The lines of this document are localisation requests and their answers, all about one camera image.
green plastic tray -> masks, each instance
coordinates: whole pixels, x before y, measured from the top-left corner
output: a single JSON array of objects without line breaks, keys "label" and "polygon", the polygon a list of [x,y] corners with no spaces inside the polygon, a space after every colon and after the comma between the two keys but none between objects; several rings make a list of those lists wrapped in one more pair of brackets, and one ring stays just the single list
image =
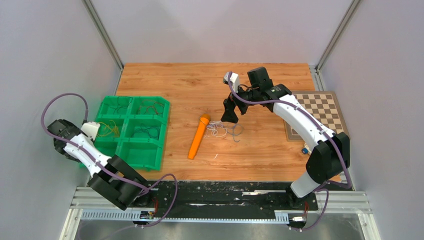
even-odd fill
[{"label": "green plastic tray", "polygon": [[160,96],[106,96],[95,121],[100,125],[95,147],[118,155],[134,169],[160,170],[170,113],[170,102]]}]

wooden table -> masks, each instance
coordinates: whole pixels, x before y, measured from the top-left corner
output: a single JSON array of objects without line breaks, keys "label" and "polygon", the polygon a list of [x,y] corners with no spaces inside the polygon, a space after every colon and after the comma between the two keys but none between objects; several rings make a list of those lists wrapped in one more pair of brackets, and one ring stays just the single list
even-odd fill
[{"label": "wooden table", "polygon": [[228,71],[249,84],[247,72],[263,66],[273,83],[292,91],[313,91],[307,64],[277,63],[127,63],[117,95],[162,96],[171,103],[161,171],[139,171],[149,180],[173,173],[178,180],[294,181],[305,172],[308,155],[303,142],[287,142],[283,120],[267,108],[250,106],[240,115],[244,132],[234,142],[231,135],[205,137],[194,160],[187,158],[203,113],[219,121],[223,101],[230,93],[223,84]]}]

white string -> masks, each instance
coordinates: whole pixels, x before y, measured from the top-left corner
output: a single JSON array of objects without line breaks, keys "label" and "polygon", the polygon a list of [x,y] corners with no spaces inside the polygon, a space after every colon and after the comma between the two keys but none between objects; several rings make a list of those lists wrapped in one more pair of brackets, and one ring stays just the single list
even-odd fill
[{"label": "white string", "polygon": [[[206,129],[207,131],[206,131],[206,134],[204,135],[204,138],[208,135],[209,130],[210,130],[210,134],[212,134],[212,136],[215,136],[217,138],[222,138],[228,133],[228,129],[224,127],[224,124],[222,121],[210,121],[209,124],[206,126]],[[225,133],[223,135],[218,135],[218,129],[224,129]]]}]

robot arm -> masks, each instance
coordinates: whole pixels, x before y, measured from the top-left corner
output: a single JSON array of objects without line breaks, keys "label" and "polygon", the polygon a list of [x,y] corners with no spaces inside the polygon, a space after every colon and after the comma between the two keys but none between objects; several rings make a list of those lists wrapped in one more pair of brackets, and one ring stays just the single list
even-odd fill
[{"label": "robot arm", "polygon": [[[223,82],[229,84],[230,81],[230,86],[234,92],[245,101],[239,100],[233,93],[230,93],[223,102],[225,112],[221,121],[237,123],[239,119],[234,112],[236,106],[240,109],[241,114],[244,115],[248,107],[253,105],[247,102],[259,102],[260,105],[267,107],[271,112],[287,121],[299,133],[309,149],[312,149],[312,153],[306,163],[306,172],[291,184],[287,192],[291,195],[291,200],[294,204],[301,202],[314,189],[343,170],[334,147],[324,133],[332,136],[331,138],[340,150],[347,167],[350,165],[349,137],[344,132],[335,134],[334,131],[318,122],[313,115],[300,105],[295,96],[292,95],[292,92],[283,84],[274,86],[264,67],[253,69],[247,72],[247,75],[251,87],[246,90],[240,86],[237,74],[233,73],[229,77],[229,73],[227,73],[224,76]],[[290,105],[281,102],[260,103],[268,100],[281,100]],[[312,121],[319,123],[322,130],[318,129]]]},{"label": "robot arm", "polygon": [[[53,139],[56,151],[67,159],[81,162],[85,165],[91,175],[91,179],[87,183],[89,187],[121,210],[125,210],[138,198],[141,189],[131,183],[112,178],[98,165],[103,166],[113,174],[121,173],[125,179],[139,184],[144,184],[146,179],[117,155],[111,157],[97,150],[93,140],[96,138],[99,126],[95,122],[86,122],[79,129],[72,122],[59,119],[52,122],[47,127],[47,130],[53,135],[70,140],[78,145],[77,147],[64,141]],[[95,162],[80,148],[87,150],[95,158]]]}]

white wall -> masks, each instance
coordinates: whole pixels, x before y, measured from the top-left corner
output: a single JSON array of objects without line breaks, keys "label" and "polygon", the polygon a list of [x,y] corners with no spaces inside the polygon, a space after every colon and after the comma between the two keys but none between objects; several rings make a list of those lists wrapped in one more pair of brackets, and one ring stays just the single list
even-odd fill
[{"label": "white wall", "polygon": [[423,239],[424,1],[364,0],[322,70],[383,240]]},{"label": "white wall", "polygon": [[[80,0],[0,2],[0,239],[56,240],[77,185],[88,171],[65,159],[40,127],[53,97],[87,97],[93,117],[113,93],[119,70]],[[58,118],[81,124],[84,104],[54,104]]]},{"label": "white wall", "polygon": [[317,64],[351,0],[93,0],[125,63]]}]

